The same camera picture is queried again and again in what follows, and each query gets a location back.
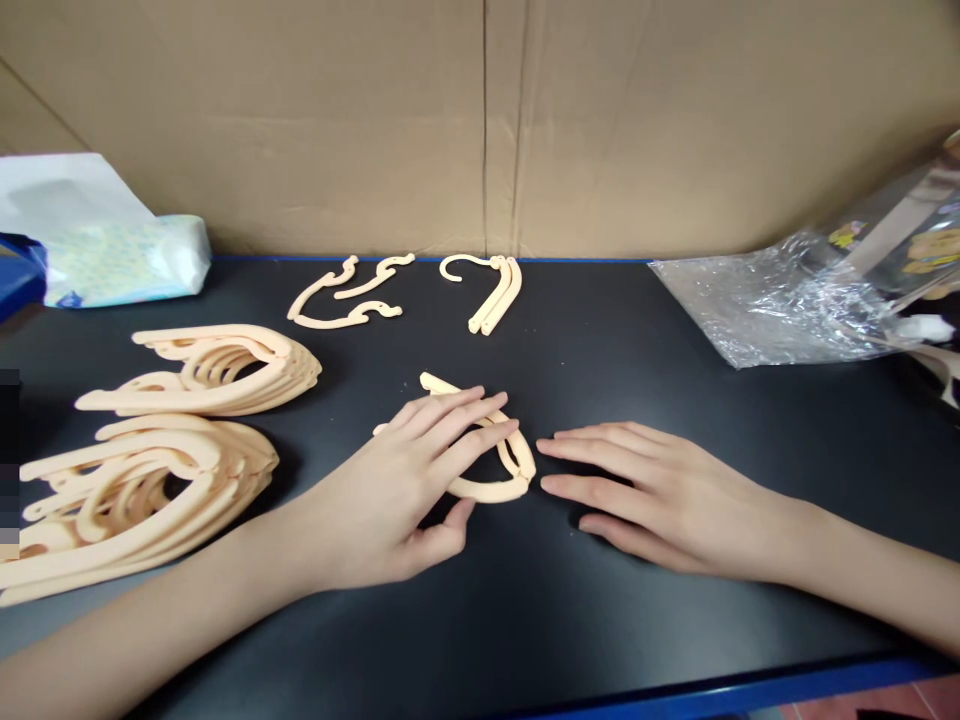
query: finger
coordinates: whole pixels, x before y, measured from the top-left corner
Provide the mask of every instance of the finger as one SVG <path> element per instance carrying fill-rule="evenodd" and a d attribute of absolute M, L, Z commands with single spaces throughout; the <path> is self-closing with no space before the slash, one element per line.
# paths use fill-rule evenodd
<path fill-rule="evenodd" d="M 431 395 L 404 426 L 403 433 L 410 439 L 421 437 L 454 408 L 479 400 L 482 397 L 483 388 L 479 385 L 449 395 Z"/>
<path fill-rule="evenodd" d="M 596 465 L 646 489 L 662 485 L 663 469 L 656 460 L 608 440 L 537 440 L 537 449 L 551 457 Z"/>
<path fill-rule="evenodd" d="M 410 419 L 417 414 L 420 408 L 427 404 L 428 400 L 430 400 L 430 395 L 425 395 L 422 398 L 417 398 L 416 400 L 411 400 L 410 402 L 406 403 L 402 408 L 400 408 L 400 412 L 393 416 L 393 420 L 387 423 L 387 427 L 389 427 L 391 430 L 395 430 L 396 428 L 406 425 L 408 422 L 410 422 Z"/>
<path fill-rule="evenodd" d="M 615 548 L 682 573 L 706 572 L 703 563 L 674 547 L 646 528 L 637 527 L 609 515 L 584 515 L 580 519 L 583 532 L 604 538 Z"/>
<path fill-rule="evenodd" d="M 413 535 L 401 553 L 403 576 L 413 577 L 460 554 L 467 542 L 467 521 L 475 505 L 473 500 L 461 500 L 442 524 Z"/>
<path fill-rule="evenodd" d="M 553 437 L 557 440 L 606 440 L 624 450 L 635 452 L 638 455 L 644 455 L 649 458 L 658 458 L 663 455 L 665 447 L 660 443 L 653 442 L 649 438 L 636 435 L 620 425 L 591 425 L 576 430 L 560 430 L 554 433 Z"/>
<path fill-rule="evenodd" d="M 678 440 L 682 439 L 676 435 L 665 433 L 663 430 L 657 430 L 656 428 L 652 428 L 647 425 L 641 425 L 640 423 L 635 423 L 632 421 L 622 423 L 603 423 L 603 425 L 615 425 L 617 427 L 621 427 L 627 432 L 631 432 L 634 435 L 639 435 L 640 437 L 645 437 L 647 440 L 660 443 L 661 445 L 673 445 Z"/>
<path fill-rule="evenodd" d="M 422 438 L 422 442 L 430 448 L 433 456 L 436 457 L 446 450 L 450 443 L 460 437 L 464 430 L 506 404 L 507 394 L 501 392 L 493 397 L 474 400 L 472 403 L 454 408 L 447 413 L 443 420 L 427 431 Z"/>
<path fill-rule="evenodd" d="M 467 433 L 433 461 L 430 467 L 431 477 L 439 487 L 446 490 L 478 457 L 501 440 L 506 440 L 519 427 L 519 421 L 507 420 Z"/>
<path fill-rule="evenodd" d="M 655 497 L 636 488 L 601 477 L 547 475 L 540 487 L 551 495 L 589 505 L 637 525 L 658 529 L 664 525 L 663 506 Z"/>

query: blue table edge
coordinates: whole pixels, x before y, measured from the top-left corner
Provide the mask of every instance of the blue table edge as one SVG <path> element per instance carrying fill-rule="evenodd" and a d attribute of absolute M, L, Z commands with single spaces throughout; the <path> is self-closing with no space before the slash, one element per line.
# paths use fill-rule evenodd
<path fill-rule="evenodd" d="M 833 695 L 929 680 L 956 672 L 957 667 L 930 653 L 925 660 L 895 656 L 848 664 L 783 668 L 718 678 L 699 683 L 666 686 L 609 699 L 594 707 L 535 711 L 512 717 L 539 720 L 631 720 L 638 717 L 703 718 L 748 713 Z"/>

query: floor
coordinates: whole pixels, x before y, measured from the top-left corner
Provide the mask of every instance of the floor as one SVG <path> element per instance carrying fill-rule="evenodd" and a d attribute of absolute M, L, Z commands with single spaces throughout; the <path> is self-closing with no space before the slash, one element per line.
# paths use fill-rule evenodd
<path fill-rule="evenodd" d="M 921 720 L 960 720 L 960 675 L 782 705 L 751 720 L 856 720 L 857 710 L 886 710 Z"/>

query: wrist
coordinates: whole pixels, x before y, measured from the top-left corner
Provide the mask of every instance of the wrist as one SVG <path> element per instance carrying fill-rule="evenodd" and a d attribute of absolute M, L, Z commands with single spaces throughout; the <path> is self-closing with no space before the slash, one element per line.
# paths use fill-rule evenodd
<path fill-rule="evenodd" d="M 803 588 L 809 578 L 815 577 L 831 527 L 837 518 L 813 503 L 796 498 L 778 496 L 781 503 L 778 527 L 773 528 L 777 540 L 771 543 L 774 552 L 770 558 L 769 582 Z"/>

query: white paper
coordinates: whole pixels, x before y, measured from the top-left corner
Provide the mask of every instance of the white paper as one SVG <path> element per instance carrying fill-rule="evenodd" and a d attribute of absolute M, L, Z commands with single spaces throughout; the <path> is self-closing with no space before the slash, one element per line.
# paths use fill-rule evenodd
<path fill-rule="evenodd" d="M 64 232 L 153 217 L 97 153 L 0 158 L 0 232 L 42 243 Z"/>

